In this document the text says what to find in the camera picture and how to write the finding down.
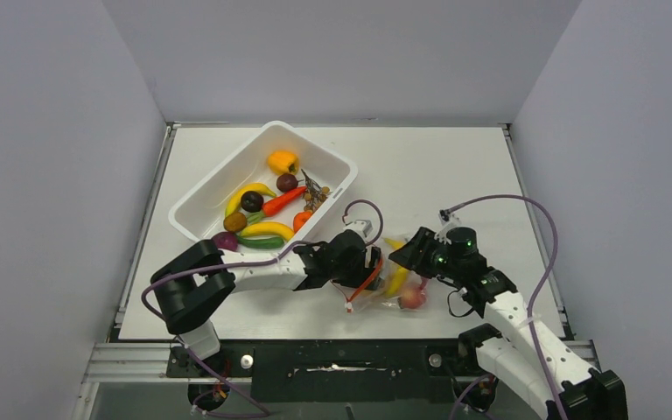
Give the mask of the clear zip top bag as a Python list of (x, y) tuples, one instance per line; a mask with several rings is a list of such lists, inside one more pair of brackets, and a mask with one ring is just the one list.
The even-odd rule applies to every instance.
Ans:
[(384, 263), (380, 274), (360, 292), (357, 292), (356, 286), (347, 287), (331, 281), (343, 296), (347, 313), (366, 310), (419, 312), (425, 309), (428, 279), (388, 259), (388, 254), (405, 245), (409, 238), (408, 234), (392, 234), (377, 241)]

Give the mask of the dark purple fake fruit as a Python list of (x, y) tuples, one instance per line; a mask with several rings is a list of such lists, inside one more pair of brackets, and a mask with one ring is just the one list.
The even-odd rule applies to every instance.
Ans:
[(281, 193), (287, 193), (299, 186), (298, 178), (291, 173), (284, 173), (276, 179), (276, 188)]

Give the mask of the dark fake plum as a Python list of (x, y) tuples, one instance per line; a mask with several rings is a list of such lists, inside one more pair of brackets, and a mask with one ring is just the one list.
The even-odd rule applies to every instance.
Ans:
[(257, 191), (246, 191), (240, 198), (240, 207), (248, 213), (260, 212), (263, 208), (264, 197)]

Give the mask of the brown fake kiwi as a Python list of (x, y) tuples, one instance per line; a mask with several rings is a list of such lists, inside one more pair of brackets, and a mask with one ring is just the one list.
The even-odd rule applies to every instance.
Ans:
[(234, 234), (242, 231), (248, 224), (247, 216), (241, 212), (233, 212), (223, 220), (223, 228)]

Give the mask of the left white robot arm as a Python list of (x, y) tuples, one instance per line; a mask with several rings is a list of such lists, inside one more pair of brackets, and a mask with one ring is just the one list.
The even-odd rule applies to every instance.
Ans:
[(232, 252), (202, 240), (157, 271), (141, 300), (169, 334), (204, 360), (221, 350), (212, 316), (229, 295), (306, 291), (340, 280), (370, 285), (383, 263), (382, 251), (352, 229), (330, 241), (294, 241), (277, 253)]

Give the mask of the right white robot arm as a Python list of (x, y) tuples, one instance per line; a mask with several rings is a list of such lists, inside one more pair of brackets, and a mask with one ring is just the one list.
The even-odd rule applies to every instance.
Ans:
[(420, 228), (390, 261), (420, 277), (447, 280), (484, 324), (459, 335), (458, 364), (505, 383), (541, 419), (626, 419), (623, 381), (581, 358), (539, 318), (515, 284), (478, 250), (476, 232)]

